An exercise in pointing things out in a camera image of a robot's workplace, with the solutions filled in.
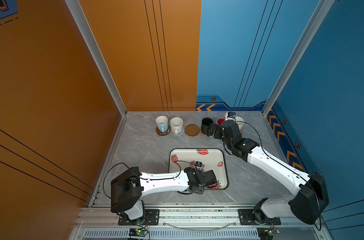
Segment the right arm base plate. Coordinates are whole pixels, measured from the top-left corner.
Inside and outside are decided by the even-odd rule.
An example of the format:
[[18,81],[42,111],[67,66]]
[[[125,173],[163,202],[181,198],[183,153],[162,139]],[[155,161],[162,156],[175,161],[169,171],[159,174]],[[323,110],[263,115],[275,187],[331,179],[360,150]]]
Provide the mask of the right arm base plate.
[[268,218],[262,211],[254,209],[239,209],[238,217],[242,226],[246,225],[281,225],[278,217]]

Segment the plain white mug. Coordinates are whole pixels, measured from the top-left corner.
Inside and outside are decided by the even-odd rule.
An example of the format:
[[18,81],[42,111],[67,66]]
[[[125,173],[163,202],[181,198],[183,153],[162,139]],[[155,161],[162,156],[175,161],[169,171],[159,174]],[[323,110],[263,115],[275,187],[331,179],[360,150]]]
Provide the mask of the plain white mug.
[[241,131],[241,129],[242,129],[243,125],[244,125],[244,119],[239,117],[239,116],[236,116],[235,117],[235,123],[238,125],[238,128]]

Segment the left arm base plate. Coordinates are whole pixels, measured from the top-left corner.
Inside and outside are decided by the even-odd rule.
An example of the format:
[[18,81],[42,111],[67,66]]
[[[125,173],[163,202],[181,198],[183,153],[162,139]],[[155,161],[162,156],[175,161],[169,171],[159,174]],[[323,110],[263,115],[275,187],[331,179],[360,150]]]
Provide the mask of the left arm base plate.
[[136,220],[130,220],[126,213],[120,213],[119,226],[157,226],[159,224],[160,210],[145,209],[145,215]]

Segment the white mug red inside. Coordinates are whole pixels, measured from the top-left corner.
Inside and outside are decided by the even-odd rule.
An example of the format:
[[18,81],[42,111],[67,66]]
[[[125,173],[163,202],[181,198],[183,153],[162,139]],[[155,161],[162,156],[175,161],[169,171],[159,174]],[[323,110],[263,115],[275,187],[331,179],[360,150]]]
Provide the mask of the white mug red inside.
[[221,125],[225,121],[225,118],[219,118],[217,119],[217,124]]

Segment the white mug blue handle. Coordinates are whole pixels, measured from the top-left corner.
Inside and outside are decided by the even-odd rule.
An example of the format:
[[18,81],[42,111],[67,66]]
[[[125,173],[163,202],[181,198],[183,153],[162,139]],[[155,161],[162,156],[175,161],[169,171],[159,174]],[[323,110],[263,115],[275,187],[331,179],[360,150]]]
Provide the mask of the white mug blue handle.
[[156,124],[161,132],[166,132],[169,126],[169,120],[166,116],[158,116],[156,118]]

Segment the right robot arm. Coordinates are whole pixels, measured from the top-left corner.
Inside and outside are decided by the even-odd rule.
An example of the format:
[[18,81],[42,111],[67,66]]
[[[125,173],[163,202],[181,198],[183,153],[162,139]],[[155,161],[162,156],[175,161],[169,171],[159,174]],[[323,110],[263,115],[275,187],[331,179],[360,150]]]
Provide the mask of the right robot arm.
[[293,217],[308,225],[321,221],[321,213],[329,204],[323,176],[309,175],[275,159],[263,148],[262,142],[244,138],[235,121],[227,120],[221,125],[211,123],[203,132],[222,140],[224,148],[232,155],[262,169],[291,192],[287,198],[259,201],[253,209],[258,224],[264,225],[274,218]]

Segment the brown round wooden coaster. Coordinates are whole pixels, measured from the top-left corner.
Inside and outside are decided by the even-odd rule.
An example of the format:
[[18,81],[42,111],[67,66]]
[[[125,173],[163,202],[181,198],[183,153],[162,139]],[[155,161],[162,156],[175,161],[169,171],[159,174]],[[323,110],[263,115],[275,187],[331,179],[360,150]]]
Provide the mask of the brown round wooden coaster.
[[185,133],[190,137],[195,137],[200,133],[200,127],[195,124],[189,124],[185,127]]

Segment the black mug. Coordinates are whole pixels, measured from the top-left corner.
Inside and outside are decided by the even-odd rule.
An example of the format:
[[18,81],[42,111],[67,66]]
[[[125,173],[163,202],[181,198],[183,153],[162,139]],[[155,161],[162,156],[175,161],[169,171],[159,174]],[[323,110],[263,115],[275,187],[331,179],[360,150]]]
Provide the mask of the black mug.
[[211,118],[203,118],[201,121],[200,131],[203,135],[207,135],[210,125],[213,124]]

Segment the grey blue rope coaster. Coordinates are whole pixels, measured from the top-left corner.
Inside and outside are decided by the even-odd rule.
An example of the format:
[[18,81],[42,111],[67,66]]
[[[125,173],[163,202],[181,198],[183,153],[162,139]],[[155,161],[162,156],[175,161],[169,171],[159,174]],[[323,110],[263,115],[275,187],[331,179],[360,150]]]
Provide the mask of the grey blue rope coaster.
[[182,129],[182,131],[181,132],[179,132],[177,129],[175,129],[175,131],[174,132],[172,132],[172,134],[174,135],[174,136],[181,136],[181,135],[183,135],[185,133],[185,130],[184,129]]

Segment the dark scratched wooden coaster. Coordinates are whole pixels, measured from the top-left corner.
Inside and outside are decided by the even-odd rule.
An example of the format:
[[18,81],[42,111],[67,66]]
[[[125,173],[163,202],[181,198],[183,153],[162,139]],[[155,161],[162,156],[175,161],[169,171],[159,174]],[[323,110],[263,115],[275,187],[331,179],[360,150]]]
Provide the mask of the dark scratched wooden coaster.
[[159,128],[156,128],[156,133],[157,133],[159,136],[166,136],[166,135],[168,135],[170,132],[171,132],[171,127],[170,127],[170,126],[168,126],[168,129],[167,129],[167,131],[166,131],[166,132],[161,132],[161,131],[159,130]]

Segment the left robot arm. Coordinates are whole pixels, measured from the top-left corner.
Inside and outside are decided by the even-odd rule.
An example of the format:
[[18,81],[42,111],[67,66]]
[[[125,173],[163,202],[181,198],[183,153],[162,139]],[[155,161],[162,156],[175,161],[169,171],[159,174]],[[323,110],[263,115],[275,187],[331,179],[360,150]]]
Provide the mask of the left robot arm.
[[174,173],[149,174],[139,167],[128,168],[111,181],[111,212],[135,221],[146,217],[142,197],[164,192],[202,195],[217,183],[213,171],[187,167]]

